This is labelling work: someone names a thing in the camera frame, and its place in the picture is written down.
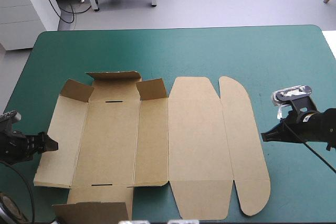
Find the brown cardboard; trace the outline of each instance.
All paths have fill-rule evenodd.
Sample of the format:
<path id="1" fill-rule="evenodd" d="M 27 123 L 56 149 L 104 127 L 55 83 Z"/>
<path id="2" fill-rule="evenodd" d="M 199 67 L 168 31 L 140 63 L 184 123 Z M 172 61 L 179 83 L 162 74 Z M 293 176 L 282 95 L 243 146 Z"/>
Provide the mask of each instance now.
<path id="1" fill-rule="evenodd" d="M 116 224 L 127 219 L 124 202 L 86 202 L 70 205 L 54 205 L 55 214 L 70 224 Z"/>
<path id="2" fill-rule="evenodd" d="M 168 182 L 168 98 L 162 79 L 138 82 L 139 132 L 135 186 L 162 186 Z"/>
<path id="3" fill-rule="evenodd" d="M 260 212 L 270 195 L 270 179 L 250 98 L 234 79 L 219 79 L 220 99 L 240 208 Z"/>
<path id="4" fill-rule="evenodd" d="M 205 77 L 178 77 L 170 93 L 169 179 L 182 218 L 226 218 L 232 168 L 221 101 Z"/>
<path id="5" fill-rule="evenodd" d="M 132 219 L 133 188 L 127 186 L 84 186 L 70 190 L 67 204 L 79 202 L 124 202 L 128 215 L 123 219 Z"/>
<path id="6" fill-rule="evenodd" d="M 259 187 L 267 187 L 267 178 L 261 176 L 265 171 L 260 161 L 253 159 L 260 160 L 263 153 L 249 100 L 243 102 L 254 124 L 234 117 L 225 92 L 219 98 L 204 77 L 176 78 L 168 98 L 162 79 L 141 81 L 134 71 L 89 75 L 92 86 L 68 80 L 61 90 L 48 131 L 59 150 L 43 153 L 34 179 L 38 186 L 71 188 L 67 205 L 56 207 L 58 212 L 87 208 L 85 204 L 114 211 L 122 206 L 92 201 L 123 202 L 131 219 L 132 187 L 170 181 L 181 217 L 224 219 L 233 179 L 242 210 L 251 215 L 262 209 L 268 196 Z M 228 89 L 235 97 L 242 93 L 234 85 Z M 240 106 L 239 99 L 228 106 Z M 235 123 L 226 124 L 231 118 Z M 247 143 L 256 152 L 251 160 L 239 160 L 248 150 L 245 146 L 230 157 L 231 148 L 242 145 L 248 133 L 235 135 L 241 123 L 253 135 Z M 236 169 L 241 162 L 254 164 L 247 166 L 250 175 Z"/>

